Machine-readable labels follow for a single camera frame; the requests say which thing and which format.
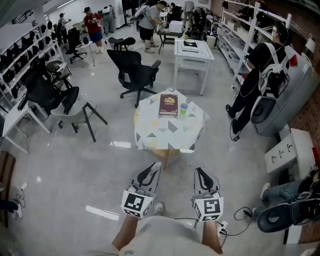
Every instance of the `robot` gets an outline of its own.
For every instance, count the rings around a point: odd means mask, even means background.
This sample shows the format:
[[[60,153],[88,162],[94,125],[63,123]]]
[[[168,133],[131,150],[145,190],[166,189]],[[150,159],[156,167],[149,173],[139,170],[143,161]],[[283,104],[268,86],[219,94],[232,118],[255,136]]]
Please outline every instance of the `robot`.
[[[154,204],[162,166],[154,162],[143,171],[136,171],[123,192],[121,209],[125,214],[144,218]],[[219,181],[207,175],[201,167],[194,171],[192,207],[200,222],[217,221],[223,214],[224,198],[219,193]]]

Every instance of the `white tablecloth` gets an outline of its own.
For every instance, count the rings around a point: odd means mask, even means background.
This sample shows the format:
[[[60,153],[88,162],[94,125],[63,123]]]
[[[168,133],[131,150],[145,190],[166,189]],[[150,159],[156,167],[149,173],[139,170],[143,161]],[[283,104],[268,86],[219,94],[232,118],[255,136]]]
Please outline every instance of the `white tablecloth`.
[[[161,94],[178,95],[178,115],[159,115]],[[187,103],[185,115],[180,114],[180,104]],[[194,102],[177,90],[165,90],[140,101],[134,128],[138,149],[195,150],[195,143],[209,116]]]

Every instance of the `black shorts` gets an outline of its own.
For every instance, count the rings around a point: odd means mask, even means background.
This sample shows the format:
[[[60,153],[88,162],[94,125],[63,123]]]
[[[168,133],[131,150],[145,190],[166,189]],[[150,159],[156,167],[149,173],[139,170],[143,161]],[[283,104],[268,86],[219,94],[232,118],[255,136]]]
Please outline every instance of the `black shorts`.
[[[140,38],[142,40],[150,40],[154,35],[154,29],[147,29],[142,26],[139,26]]]

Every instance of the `concrete floor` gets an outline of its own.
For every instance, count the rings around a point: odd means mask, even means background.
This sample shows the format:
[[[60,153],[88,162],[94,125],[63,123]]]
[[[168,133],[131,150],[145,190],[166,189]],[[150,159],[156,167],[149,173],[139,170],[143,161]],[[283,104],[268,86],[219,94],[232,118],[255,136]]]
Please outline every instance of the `concrete floor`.
[[[160,54],[144,53],[137,31],[121,28],[116,38],[134,36],[134,49],[141,53],[144,64],[162,61],[153,90],[164,91],[172,86],[174,76],[174,46],[165,45]],[[160,39],[155,35],[155,42]],[[235,221],[234,213],[241,207],[259,206],[263,184],[267,176],[264,153],[276,142],[274,138],[259,136],[249,123],[240,140],[230,140],[230,122],[225,111],[232,104],[233,73],[219,50],[213,50],[215,61],[207,78],[203,96],[199,95],[204,73],[192,70],[178,73],[178,90],[191,98],[209,116],[205,133],[199,138],[194,153],[180,153],[169,160],[157,187],[157,196],[166,203],[171,218],[195,218],[190,199],[193,195],[193,175],[196,167],[217,176],[224,213],[221,221],[228,222],[229,234],[241,232],[248,221]],[[125,95],[118,81],[118,68],[108,54],[95,54],[96,66],[86,58],[69,65],[70,83],[80,87],[89,102],[109,123],[104,125],[96,116],[90,119],[96,143],[86,125],[78,134],[65,124],[58,128],[58,120],[50,116],[45,125],[52,130],[48,135],[37,123],[24,120],[20,127],[29,137],[16,135],[30,154],[4,143],[2,148],[16,157],[11,182],[11,196],[28,181],[25,189],[26,206],[22,219],[9,219],[9,230],[23,244],[28,256],[75,256],[110,244],[119,231],[124,213],[121,211],[123,190],[131,173],[148,167],[157,158],[149,151],[138,150],[134,139],[136,93]],[[142,93],[141,98],[150,96]],[[111,220],[86,210],[86,207],[119,214]],[[202,224],[198,224],[201,233]],[[227,255],[277,255],[284,232],[262,233],[252,222],[241,235],[229,237],[223,245]]]

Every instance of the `shelving unit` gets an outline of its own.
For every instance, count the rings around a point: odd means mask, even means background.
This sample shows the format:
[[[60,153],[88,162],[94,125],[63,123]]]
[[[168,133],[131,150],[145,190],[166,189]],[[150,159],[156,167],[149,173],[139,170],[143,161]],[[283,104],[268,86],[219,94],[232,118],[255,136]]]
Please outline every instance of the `shelving unit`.
[[[242,84],[244,81],[244,78],[242,78],[242,75],[239,74],[239,72],[242,71],[243,69],[246,70],[246,72],[248,72],[248,73],[251,71],[251,69],[248,67],[248,65],[245,61],[244,53],[248,52],[249,48],[254,49],[257,46],[257,43],[253,42],[253,36],[254,36],[255,31],[258,31],[260,34],[264,35],[269,40],[272,40],[271,33],[269,33],[267,30],[264,30],[263,28],[257,26],[257,14],[259,12],[263,12],[275,20],[285,22],[285,26],[287,28],[290,27],[292,15],[288,14],[287,18],[278,16],[274,13],[271,13],[269,11],[261,9],[260,3],[258,3],[258,2],[256,2],[255,5],[253,6],[253,5],[249,5],[249,4],[245,4],[245,3],[237,2],[237,1],[232,1],[232,0],[226,0],[226,1],[231,4],[241,6],[241,7],[248,7],[248,8],[254,9],[253,10],[253,19],[250,19],[249,21],[236,16],[232,12],[226,11],[224,8],[223,8],[222,18],[221,18],[221,28],[220,29],[224,30],[224,31],[227,30],[230,35],[233,35],[234,37],[237,37],[240,40],[242,40],[243,42],[245,42],[245,45],[241,46],[240,44],[236,44],[236,43],[231,42],[228,39],[229,35],[222,34],[221,32],[219,33],[219,40],[222,41],[223,43],[227,44],[228,47],[230,49],[232,49],[232,51],[234,53],[236,53],[236,55],[240,58],[240,60],[238,61],[238,65],[235,68],[234,63],[230,62],[229,54],[227,53],[227,51],[223,47],[220,47],[222,54],[224,55],[230,68],[234,72],[233,80],[238,80],[238,82],[240,84]],[[237,27],[235,29],[235,27],[234,27],[235,24],[233,22],[228,22],[228,19],[226,19],[226,17],[231,17],[233,19],[236,19],[239,21],[240,24],[244,23],[246,25],[249,25],[250,26],[249,31],[244,29],[241,26]]]
[[[7,68],[5,68],[3,71],[0,72],[0,82],[1,84],[3,84],[5,86],[5,90],[3,91],[1,88],[0,88],[0,93],[2,93],[3,97],[6,99],[6,101],[13,107],[14,104],[16,104],[20,99],[21,97],[26,93],[26,90],[25,89],[19,89],[18,90],[18,96],[17,98],[14,98],[13,95],[12,95],[12,89],[17,85],[17,83],[21,80],[21,78],[23,77],[24,74],[26,74],[26,72],[29,70],[30,68],[30,64],[31,62],[39,57],[39,58],[42,58],[44,57],[44,55],[46,53],[48,53],[51,49],[54,50],[54,56],[50,56],[50,61],[52,59],[61,59],[62,61],[64,61],[63,59],[63,55],[62,55],[62,52],[61,52],[61,49],[59,48],[58,46],[58,43],[56,41],[52,41],[50,40],[50,42],[48,44],[45,44],[44,45],[44,48],[43,50],[39,50],[38,53],[36,55],[34,55],[31,59],[29,59],[28,57],[28,63],[26,65],[24,65],[22,67],[22,69],[19,71],[19,72],[15,72],[15,76],[14,78],[9,82],[9,83],[6,83],[3,79],[3,76],[4,74],[8,71],[8,70],[13,70],[13,66],[15,63],[19,62],[20,61],[20,58],[23,56],[23,55],[27,55],[28,54],[28,51],[32,51],[32,48],[33,46],[38,46],[39,42],[40,41],[44,41],[45,38],[48,36],[51,38],[51,32],[52,30],[48,30],[48,28],[46,29],[46,31],[44,33],[41,32],[41,25],[38,25],[38,26],[35,26],[33,27],[32,29],[30,29],[28,32],[26,32],[22,37],[27,37],[31,31],[34,31],[35,33],[39,33],[40,34],[40,37],[39,39],[36,39],[34,38],[33,39],[33,44],[31,46],[29,46],[27,49],[25,49],[23,52],[21,52],[18,56],[16,56],[14,58],[14,60],[12,61],[12,63],[10,63],[8,65]],[[13,44],[8,47],[7,49],[3,50],[2,51],[2,55],[5,54],[7,52],[8,49],[11,49],[14,44],[18,44],[18,46],[20,45],[21,46],[21,38],[20,37],[18,40],[16,40],[15,42],[13,42]]]

